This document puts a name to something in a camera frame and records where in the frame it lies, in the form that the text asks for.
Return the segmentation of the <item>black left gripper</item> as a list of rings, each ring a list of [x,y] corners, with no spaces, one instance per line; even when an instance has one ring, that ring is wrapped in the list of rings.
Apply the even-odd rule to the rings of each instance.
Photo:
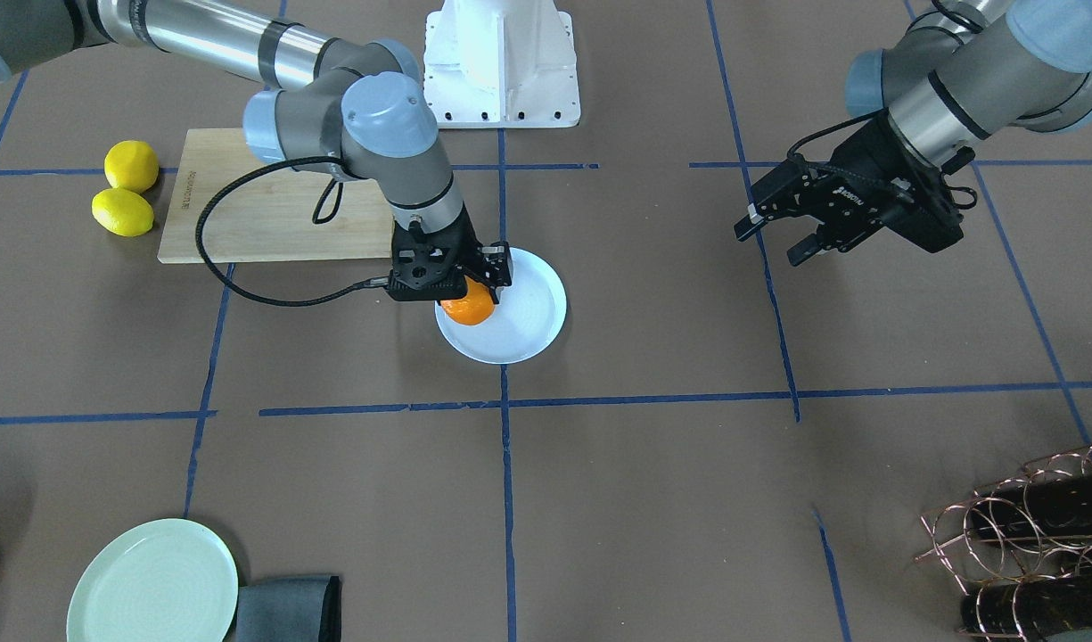
[[[800,147],[857,126],[828,160]],[[887,112],[867,112],[799,139],[763,178],[763,197],[735,223],[745,243],[782,217],[810,217],[816,231],[787,249],[791,268],[827,251],[847,252],[879,230],[891,230],[922,251],[940,252],[963,239],[963,215],[940,169],[924,164],[901,141]]]

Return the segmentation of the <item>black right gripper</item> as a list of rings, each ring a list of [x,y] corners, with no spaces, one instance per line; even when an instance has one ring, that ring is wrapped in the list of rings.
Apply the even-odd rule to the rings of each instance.
[[[485,285],[492,306],[500,304],[502,288],[513,283],[512,248],[509,243],[480,245],[471,215],[459,214],[455,222],[439,230],[439,247],[456,273],[475,277]]]

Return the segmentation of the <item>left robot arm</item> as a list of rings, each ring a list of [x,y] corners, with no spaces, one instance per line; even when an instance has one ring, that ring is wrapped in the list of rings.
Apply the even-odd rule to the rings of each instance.
[[[922,251],[963,237],[948,183],[1005,128],[1067,133],[1092,120],[1092,1],[936,1],[892,48],[855,58],[844,82],[850,135],[827,160],[793,144],[751,187],[738,240],[809,217],[787,252],[798,268],[891,230]]]

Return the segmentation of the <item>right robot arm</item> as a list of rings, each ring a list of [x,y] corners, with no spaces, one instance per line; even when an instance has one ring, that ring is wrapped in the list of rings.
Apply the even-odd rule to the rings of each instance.
[[[112,41],[180,54],[264,86],[244,109],[244,136],[263,167],[233,180],[195,222],[209,271],[232,287],[207,253],[204,231],[219,201],[284,169],[330,178],[327,194],[373,180],[394,227],[390,272],[354,284],[397,301],[499,301],[512,284],[508,243],[480,243],[424,97],[413,54],[399,41],[366,45],[226,1],[0,1],[0,84],[73,50]]]

